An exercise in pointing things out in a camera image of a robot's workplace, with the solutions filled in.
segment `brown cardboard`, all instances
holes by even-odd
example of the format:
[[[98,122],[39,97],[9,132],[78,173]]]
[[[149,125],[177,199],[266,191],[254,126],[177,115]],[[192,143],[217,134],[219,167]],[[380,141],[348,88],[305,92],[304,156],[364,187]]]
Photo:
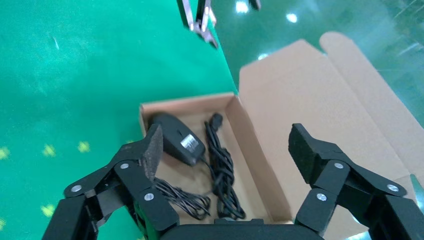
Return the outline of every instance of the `brown cardboard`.
[[[290,220],[288,208],[279,204],[283,202],[284,194],[281,190],[278,191],[277,178],[264,159],[261,147],[257,140],[255,141],[256,137],[252,135],[253,126],[249,119],[246,119],[247,115],[236,96],[229,93],[143,104],[140,108],[140,123],[144,132],[146,132],[149,117],[160,112],[177,116],[205,144],[204,121],[208,121],[215,112],[222,114],[223,125],[218,131],[218,136],[222,146],[227,148],[233,158],[236,179],[234,190],[247,214],[247,219],[261,218],[267,223]],[[240,146],[238,139],[249,140],[243,141]],[[173,186],[181,187],[192,193],[202,194],[211,191],[212,182],[209,170],[202,163],[190,167],[164,154],[156,176],[168,181]],[[212,194],[210,196],[212,199],[211,217],[199,222],[176,207],[181,224],[213,223],[214,219],[218,217],[216,213],[217,200]]]
[[[326,55],[299,40],[243,67],[239,97],[227,93],[143,104],[141,127],[151,114],[168,112],[204,139],[203,121],[213,112],[223,114],[218,134],[236,161],[234,189],[248,219],[290,221],[310,190],[288,152],[293,123],[336,143],[358,165],[401,184],[415,200],[410,173],[424,182],[424,149],[418,146],[424,130],[350,39],[331,32],[320,44]],[[210,191],[202,164],[191,168],[164,155],[157,176],[190,192]],[[199,223],[179,214],[182,224]],[[324,238],[341,240],[366,230],[337,207]]]
[[[293,216],[310,188],[286,147],[292,123],[302,123],[313,137],[336,143],[355,163],[402,184],[408,190],[408,197],[415,200],[410,171],[404,165],[408,161],[404,157],[410,150],[405,142],[410,142],[407,136],[411,137],[411,132],[397,135],[393,131],[405,131],[402,125],[412,125],[414,131],[420,132],[415,138],[419,140],[423,129],[409,117],[409,112],[405,113],[406,108],[387,85],[384,86],[377,71],[352,41],[340,36],[339,33],[327,33],[322,37],[323,49],[331,50],[328,56],[300,40],[240,71],[241,101]],[[354,81],[365,76],[378,81],[371,87],[368,86],[371,80],[361,84]],[[351,89],[347,79],[352,85],[356,84],[356,91]],[[367,108],[368,105],[373,105],[373,109]],[[407,116],[387,120],[393,115],[389,110],[397,109]],[[395,121],[403,122],[397,123],[397,129],[387,127]],[[398,155],[400,152],[404,153],[402,159]],[[407,165],[418,166],[418,156],[413,164]],[[347,210],[338,207],[325,239],[344,239],[365,230]]]
[[[328,32],[320,44],[400,160],[424,185],[420,177],[424,174],[424,131],[420,124],[352,40]]]

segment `power cord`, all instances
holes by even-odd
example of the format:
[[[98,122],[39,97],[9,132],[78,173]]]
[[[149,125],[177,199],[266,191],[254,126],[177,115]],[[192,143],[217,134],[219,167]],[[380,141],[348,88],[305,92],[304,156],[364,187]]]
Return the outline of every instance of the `power cord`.
[[[218,197],[216,205],[219,218],[245,219],[246,213],[240,206],[236,192],[234,192],[234,163],[230,153],[221,147],[217,135],[218,128],[223,123],[223,116],[213,114],[209,122],[205,121],[207,145],[209,149],[210,164],[201,160],[209,167],[213,180],[212,192]]]
[[[211,199],[208,196],[183,191],[157,177],[154,178],[153,184],[168,202],[177,205],[191,217],[203,220],[211,215],[209,213]]]

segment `box flap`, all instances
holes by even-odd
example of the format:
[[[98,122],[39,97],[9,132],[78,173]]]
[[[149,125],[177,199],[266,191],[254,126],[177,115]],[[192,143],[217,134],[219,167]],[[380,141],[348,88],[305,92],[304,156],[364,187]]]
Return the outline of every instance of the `box flap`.
[[[259,69],[263,68],[263,71],[259,70],[252,72],[256,75],[249,78],[240,77],[239,95],[246,95],[251,90],[265,85],[269,81],[273,81],[271,78],[263,77],[263,74],[283,75],[287,72],[297,70],[308,62],[322,57],[322,55],[323,54],[320,51],[302,39],[278,50],[274,54],[271,54],[260,61],[255,61],[243,66],[241,72],[243,72],[243,69],[250,68],[251,65],[255,65],[255,67]]]
[[[351,39],[328,32],[319,42],[404,165],[422,176],[424,129]]]
[[[397,180],[410,174],[338,69],[304,40],[243,67],[240,99],[293,216],[310,190],[288,151],[293,123],[336,143],[355,163],[381,176]],[[345,229],[352,219],[337,212],[333,217],[327,231],[335,239],[362,230]]]

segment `green floor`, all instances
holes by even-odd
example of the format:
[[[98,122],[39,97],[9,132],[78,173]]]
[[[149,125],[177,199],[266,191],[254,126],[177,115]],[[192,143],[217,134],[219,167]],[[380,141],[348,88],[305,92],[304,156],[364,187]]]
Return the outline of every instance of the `green floor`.
[[[0,239],[40,239],[63,189],[142,137],[139,103],[235,91],[241,66],[299,38],[351,37],[424,125],[422,0],[236,2],[212,4],[219,50],[175,0],[0,2]],[[120,209],[98,239],[141,237]]]

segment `power adapter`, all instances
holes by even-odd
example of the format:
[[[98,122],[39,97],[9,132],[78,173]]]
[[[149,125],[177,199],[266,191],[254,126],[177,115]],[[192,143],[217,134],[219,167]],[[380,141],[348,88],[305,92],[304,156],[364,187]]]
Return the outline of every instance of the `power adapter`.
[[[148,125],[159,124],[163,132],[163,151],[181,162],[194,166],[205,154],[205,145],[183,122],[169,113],[151,117]]]

